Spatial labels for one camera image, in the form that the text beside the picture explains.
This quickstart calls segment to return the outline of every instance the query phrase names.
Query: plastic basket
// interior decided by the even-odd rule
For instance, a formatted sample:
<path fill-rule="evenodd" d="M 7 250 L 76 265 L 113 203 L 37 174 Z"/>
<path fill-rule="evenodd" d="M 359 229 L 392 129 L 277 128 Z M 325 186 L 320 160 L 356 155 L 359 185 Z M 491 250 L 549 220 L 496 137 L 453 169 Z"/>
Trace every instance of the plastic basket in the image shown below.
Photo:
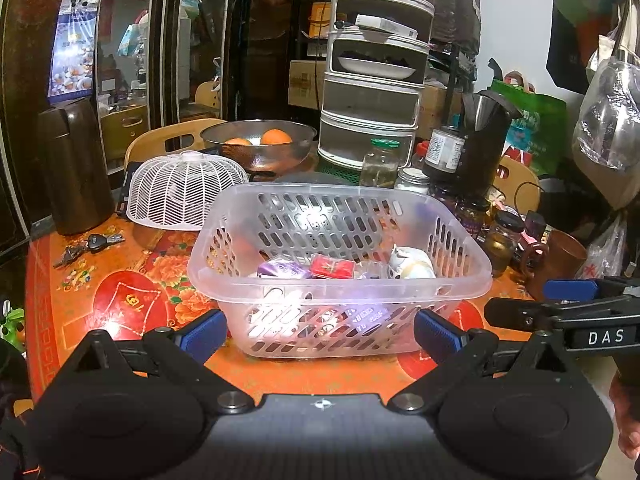
<path fill-rule="evenodd" d="M 432 280 L 251 278 L 279 254 L 387 262 L 393 245 L 427 251 Z M 485 294 L 491 264 L 437 200 L 350 186 L 244 184 L 223 191 L 198 236 L 191 283 L 218 301 L 240 349 L 257 357 L 361 356 L 418 349 L 420 308 Z"/>

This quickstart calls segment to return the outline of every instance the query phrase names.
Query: glass jar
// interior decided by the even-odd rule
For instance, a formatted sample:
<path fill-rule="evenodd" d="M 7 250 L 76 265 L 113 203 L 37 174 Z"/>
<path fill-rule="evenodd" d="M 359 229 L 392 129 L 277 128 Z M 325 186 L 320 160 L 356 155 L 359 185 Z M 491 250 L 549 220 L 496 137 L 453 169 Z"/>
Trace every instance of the glass jar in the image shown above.
<path fill-rule="evenodd" d="M 431 186 L 429 182 L 429 177 L 426 176 L 422 170 L 418 170 L 417 168 L 400 168 L 398 170 L 398 180 L 396 180 L 394 188 L 430 195 Z"/>
<path fill-rule="evenodd" d="M 435 129 L 431 133 L 424 163 L 444 173 L 456 173 L 464 145 L 465 135 L 456 128 L 443 126 Z"/>
<path fill-rule="evenodd" d="M 449 209 L 449 211 L 451 211 L 453 214 L 456 213 L 458 196 L 456 195 L 456 192 L 453 191 L 453 189 L 447 186 L 434 186 L 433 197 L 447 206 L 447 209 Z"/>
<path fill-rule="evenodd" d="M 475 240 L 484 227 L 486 213 L 489 211 L 489 201 L 481 196 L 468 196 L 458 202 L 456 216 L 462 227 Z"/>
<path fill-rule="evenodd" d="M 499 278 L 507 269 L 524 231 L 522 219 L 508 211 L 498 211 L 489 234 L 484 240 L 484 252 L 491 261 L 492 275 Z"/>
<path fill-rule="evenodd" d="M 429 151 L 428 140 L 421 142 L 415 147 L 415 154 L 411 158 L 412 168 L 418 168 L 420 172 L 422 172 L 422 167 L 424 166 L 424 157 L 427 156 L 427 151 Z"/>
<path fill-rule="evenodd" d="M 360 185 L 393 188 L 400 165 L 397 140 L 371 139 L 371 151 L 364 156 Z"/>

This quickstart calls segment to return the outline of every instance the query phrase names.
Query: bottle cap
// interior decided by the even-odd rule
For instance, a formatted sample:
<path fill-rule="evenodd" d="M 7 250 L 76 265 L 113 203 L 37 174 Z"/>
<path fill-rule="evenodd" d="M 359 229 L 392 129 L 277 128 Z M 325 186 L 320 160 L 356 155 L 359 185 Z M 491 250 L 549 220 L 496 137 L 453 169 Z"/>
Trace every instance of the bottle cap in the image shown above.
<path fill-rule="evenodd" d="M 400 168 L 398 170 L 398 177 L 411 184 L 420 184 L 426 186 L 429 183 L 429 177 L 425 175 L 418 168 Z"/>
<path fill-rule="evenodd" d="M 415 154 L 421 157 L 427 156 L 427 152 L 429 151 L 429 141 L 425 140 L 421 142 L 415 147 Z"/>
<path fill-rule="evenodd" d="M 486 213 L 491 207 L 491 203 L 481 196 L 465 196 L 462 199 L 462 205 L 468 209 L 481 213 Z"/>
<path fill-rule="evenodd" d="M 524 222 L 522 219 L 508 211 L 498 211 L 495 214 L 495 222 L 514 233 L 521 233 L 524 231 Z"/>
<path fill-rule="evenodd" d="M 529 211 L 524 221 L 524 231 L 527 235 L 540 241 L 545 233 L 546 221 L 540 213 Z"/>
<path fill-rule="evenodd" d="M 377 148 L 386 148 L 388 150 L 394 150 L 400 147 L 400 143 L 397 140 L 371 139 L 371 143 Z"/>

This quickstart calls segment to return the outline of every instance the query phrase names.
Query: white mesh food cover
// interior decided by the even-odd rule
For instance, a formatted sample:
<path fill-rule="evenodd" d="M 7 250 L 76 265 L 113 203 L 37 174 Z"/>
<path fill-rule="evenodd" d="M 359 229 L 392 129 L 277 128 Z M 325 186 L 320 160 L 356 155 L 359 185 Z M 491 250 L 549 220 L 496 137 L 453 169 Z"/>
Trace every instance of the white mesh food cover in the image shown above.
<path fill-rule="evenodd" d="M 133 175 L 127 216 L 147 227 L 199 231 L 220 192 L 247 182 L 242 166 L 223 156 L 157 156 Z"/>

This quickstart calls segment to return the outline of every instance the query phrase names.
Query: green shopping bag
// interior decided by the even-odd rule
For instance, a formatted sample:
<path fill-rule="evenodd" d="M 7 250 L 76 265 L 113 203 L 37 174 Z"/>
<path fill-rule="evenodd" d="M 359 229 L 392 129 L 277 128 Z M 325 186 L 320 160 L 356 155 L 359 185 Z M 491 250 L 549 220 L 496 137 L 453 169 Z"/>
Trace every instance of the green shopping bag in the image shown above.
<path fill-rule="evenodd" d="M 511 85 L 511 79 L 521 86 Z M 511 123 L 507 142 L 532 155 L 530 167 L 537 174 L 554 174 L 566 150 L 566 103 L 536 94 L 520 72 L 508 73 L 504 81 L 494 79 L 491 90 L 505 96 L 523 113 L 523 118 Z"/>

